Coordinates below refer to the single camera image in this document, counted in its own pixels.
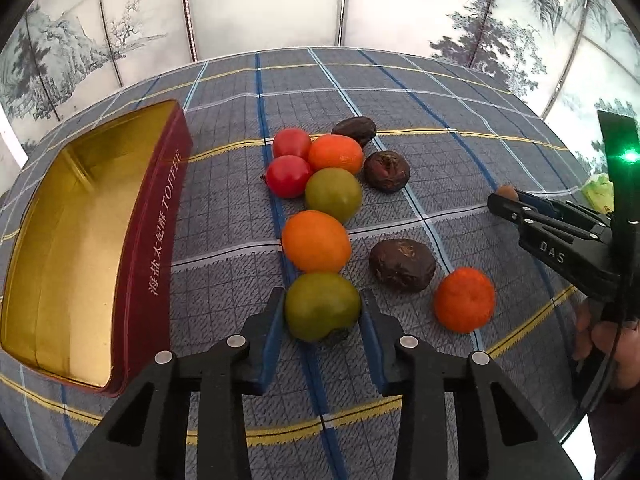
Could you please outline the person's hand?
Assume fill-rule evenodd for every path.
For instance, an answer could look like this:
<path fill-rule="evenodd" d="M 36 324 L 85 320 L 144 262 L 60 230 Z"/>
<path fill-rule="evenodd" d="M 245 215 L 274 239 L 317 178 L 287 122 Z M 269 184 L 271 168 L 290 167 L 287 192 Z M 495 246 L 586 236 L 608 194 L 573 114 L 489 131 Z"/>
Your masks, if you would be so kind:
<path fill-rule="evenodd" d="M 608 321 L 591 323 L 591 304 L 584 299 L 576 308 L 576 338 L 573 359 L 585 359 L 593 348 L 610 354 L 617 334 L 617 325 Z M 632 389 L 639 383 L 639 330 L 623 327 L 620 330 L 614 361 L 617 372 L 614 386 L 619 389 Z"/>

